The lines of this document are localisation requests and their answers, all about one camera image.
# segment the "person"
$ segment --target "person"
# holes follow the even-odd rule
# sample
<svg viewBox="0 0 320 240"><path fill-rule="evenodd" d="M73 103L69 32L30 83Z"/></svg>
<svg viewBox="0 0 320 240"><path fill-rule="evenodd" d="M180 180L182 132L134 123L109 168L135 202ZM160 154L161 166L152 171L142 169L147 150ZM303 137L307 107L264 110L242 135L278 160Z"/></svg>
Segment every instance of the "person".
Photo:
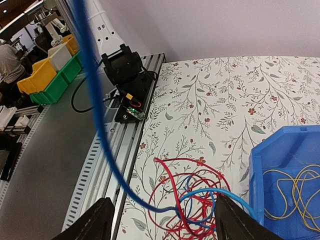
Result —
<svg viewBox="0 0 320 240"><path fill-rule="evenodd" d="M0 75L3 80L1 92L11 103L21 97L17 82L29 77L16 56L17 52L18 50L8 44L0 45Z"/></svg>

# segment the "green plastic bin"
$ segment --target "green plastic bin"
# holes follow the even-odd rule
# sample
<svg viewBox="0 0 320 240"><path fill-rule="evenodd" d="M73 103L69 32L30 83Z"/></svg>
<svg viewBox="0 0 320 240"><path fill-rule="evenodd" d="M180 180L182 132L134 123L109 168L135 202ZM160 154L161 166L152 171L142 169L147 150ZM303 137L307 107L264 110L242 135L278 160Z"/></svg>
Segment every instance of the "green plastic bin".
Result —
<svg viewBox="0 0 320 240"><path fill-rule="evenodd" d="M73 58L71 58L71 60L59 72L68 84L72 83L81 71L81 66L78 63L77 58L77 55L73 56Z"/></svg>
<svg viewBox="0 0 320 240"><path fill-rule="evenodd" d="M58 102L67 87L63 71L60 71L44 91L30 95L31 101L37 104L54 104Z"/></svg>

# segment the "white wall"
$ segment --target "white wall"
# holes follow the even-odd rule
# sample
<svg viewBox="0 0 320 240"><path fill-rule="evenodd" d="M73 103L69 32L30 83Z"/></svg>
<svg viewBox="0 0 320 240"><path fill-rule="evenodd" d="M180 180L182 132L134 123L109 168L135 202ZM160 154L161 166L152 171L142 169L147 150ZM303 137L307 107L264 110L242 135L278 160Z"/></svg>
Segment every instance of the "white wall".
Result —
<svg viewBox="0 0 320 240"><path fill-rule="evenodd" d="M100 0L126 44L169 61L320 56L320 0Z"/></svg>

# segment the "tangled wire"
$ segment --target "tangled wire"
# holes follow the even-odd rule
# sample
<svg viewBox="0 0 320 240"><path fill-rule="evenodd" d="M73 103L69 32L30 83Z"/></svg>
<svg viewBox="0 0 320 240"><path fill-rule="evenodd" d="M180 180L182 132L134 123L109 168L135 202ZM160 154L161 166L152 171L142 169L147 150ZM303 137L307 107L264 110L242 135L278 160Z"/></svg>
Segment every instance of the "tangled wire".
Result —
<svg viewBox="0 0 320 240"><path fill-rule="evenodd" d="M151 221L160 229L166 231L167 236L179 240L204 239L213 236L216 239L216 220L214 216L215 202L219 194L226 195L234 201L245 207L252 217L255 217L253 210L249 205L237 195L230 192L230 186L224 175L206 165L203 162L189 158L173 158L160 160L154 159L160 163L168 174L168 177L162 179L149 198L149 204L155 197L155 192L161 190L160 186L170 181L172 190L168 191L163 187L163 191L173 193L176 203L175 216L172 217L166 225L160 225L152 217L151 212L148 215ZM172 175L166 163L172 161L189 161L197 163L200 169L196 172L176 173Z"/></svg>
<svg viewBox="0 0 320 240"><path fill-rule="evenodd" d="M271 220L282 220L289 218L291 215L293 215L296 211L298 211L300 217L303 220L304 225L313 231L316 231L320 233L320 227L318 226L318 223L316 222L318 219L320 219L320 215L314 216L312 213L312 210L315 210L315 206L312 205L310 202L312 200L315 200L316 202L319 198L316 199L317 194L320 192L320 188L318 185L318 181L314 182L312 186L307 185L308 183L311 183L311 181L320 179L320 165L317 164L311 164L305 166L296 176L293 178L291 175L289 175L286 172L277 170L277 169L270 169L263 173L263 175L266 175L268 173L276 172L279 174L282 174L286 176L285 178L279 178L276 181L276 187L281 194L283 201L284 201L284 209L283 213L280 216L275 216L270 213L269 210L266 208L264 209L264 215L268 219ZM291 189L291 198L293 200L294 207L290 208L288 204L287 197L285 196L283 190L280 188L281 182L291 182L292 183L292 189Z"/></svg>

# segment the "white plastic bin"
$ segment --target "white plastic bin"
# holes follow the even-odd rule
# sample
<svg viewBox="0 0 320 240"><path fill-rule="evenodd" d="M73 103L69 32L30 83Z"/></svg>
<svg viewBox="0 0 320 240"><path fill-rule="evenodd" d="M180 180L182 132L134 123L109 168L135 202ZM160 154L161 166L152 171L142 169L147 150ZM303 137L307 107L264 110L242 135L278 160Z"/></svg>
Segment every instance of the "white plastic bin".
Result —
<svg viewBox="0 0 320 240"><path fill-rule="evenodd" d="M72 58L66 43L50 48L48 50L48 57L56 72L61 71Z"/></svg>
<svg viewBox="0 0 320 240"><path fill-rule="evenodd" d="M6 108L6 106L0 106L0 131L5 130L16 111L16 107Z"/></svg>

